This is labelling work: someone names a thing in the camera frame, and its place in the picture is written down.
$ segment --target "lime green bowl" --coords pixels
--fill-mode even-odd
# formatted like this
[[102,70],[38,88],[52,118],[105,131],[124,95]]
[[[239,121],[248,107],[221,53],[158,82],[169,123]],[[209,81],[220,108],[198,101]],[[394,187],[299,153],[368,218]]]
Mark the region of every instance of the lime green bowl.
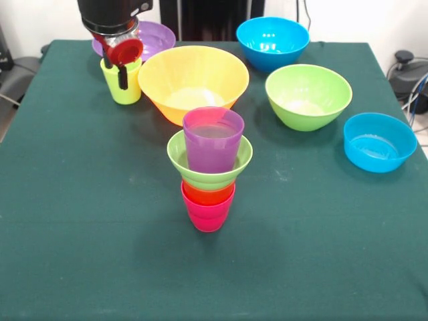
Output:
[[265,88],[276,116],[302,132],[326,126],[352,100],[352,88],[341,75],[315,65],[277,69],[267,77]]
[[170,138],[167,145],[167,153],[172,164],[186,182],[198,189],[214,191],[226,187],[241,174],[253,157],[253,147],[243,135],[233,170],[216,174],[199,173],[189,169],[183,130],[180,130]]

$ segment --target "plastic bowl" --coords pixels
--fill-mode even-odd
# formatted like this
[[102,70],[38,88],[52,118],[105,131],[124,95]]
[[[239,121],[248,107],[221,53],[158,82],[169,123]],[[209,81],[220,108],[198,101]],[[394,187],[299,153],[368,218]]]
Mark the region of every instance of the plastic bowl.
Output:
[[183,179],[183,189],[188,199],[192,202],[200,205],[216,205],[224,202],[229,198],[235,189],[235,181],[223,187],[222,189],[216,189],[215,191],[204,191],[203,189],[198,189]]
[[309,33],[299,23],[279,17],[258,17],[236,31],[249,62],[263,72],[294,63],[309,44]]
[[276,116],[303,132],[332,122],[352,100],[352,88],[341,75],[315,65],[282,67],[267,77],[265,88]]
[[233,170],[218,174],[199,173],[189,169],[183,130],[174,134],[168,141],[167,153],[172,164],[186,182],[198,189],[214,191],[231,184],[242,173],[253,157],[253,147],[249,140],[242,136]]
[[186,45],[151,57],[142,65],[138,83],[168,120],[182,126],[183,117],[192,109],[230,109],[247,89],[249,73],[245,64],[227,51]]
[[344,125],[344,149],[349,160],[369,172],[391,172],[417,148],[417,139],[404,122],[378,113],[362,113]]
[[226,200],[211,206],[192,202],[184,191],[183,182],[181,183],[181,195],[183,196],[187,213],[193,225],[201,232],[210,233],[219,230],[226,221],[235,196],[235,185],[233,185],[232,193]]
[[[140,21],[138,23],[138,37],[143,49],[141,59],[145,62],[157,53],[175,46],[175,34],[167,26],[151,21]],[[102,57],[101,43],[93,39],[92,49]]]

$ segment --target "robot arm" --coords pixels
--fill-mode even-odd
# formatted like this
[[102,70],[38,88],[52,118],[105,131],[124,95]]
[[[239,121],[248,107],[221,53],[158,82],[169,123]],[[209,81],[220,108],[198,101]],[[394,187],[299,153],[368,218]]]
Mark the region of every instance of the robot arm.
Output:
[[102,44],[104,62],[119,69],[119,86],[127,89],[125,65],[142,53],[136,15],[153,8],[153,0],[78,0],[84,26]]

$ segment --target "blue bowl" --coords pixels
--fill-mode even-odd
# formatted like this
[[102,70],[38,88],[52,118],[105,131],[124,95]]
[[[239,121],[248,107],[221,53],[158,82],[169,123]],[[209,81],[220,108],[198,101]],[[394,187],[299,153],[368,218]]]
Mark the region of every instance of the blue bowl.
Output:
[[385,114],[353,116],[346,121],[343,132],[345,154],[353,164],[369,172],[397,169],[417,147],[412,129]]
[[309,43],[299,23],[279,17],[258,17],[243,22],[236,36],[248,61],[263,72],[294,63]]

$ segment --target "orange cup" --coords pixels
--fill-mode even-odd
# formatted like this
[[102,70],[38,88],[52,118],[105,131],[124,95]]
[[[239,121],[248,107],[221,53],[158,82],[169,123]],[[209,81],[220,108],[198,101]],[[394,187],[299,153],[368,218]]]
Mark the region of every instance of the orange cup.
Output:
[[204,191],[190,185],[183,179],[183,190],[187,198],[196,204],[204,206],[212,206],[224,202],[232,194],[234,186],[235,181],[222,189]]

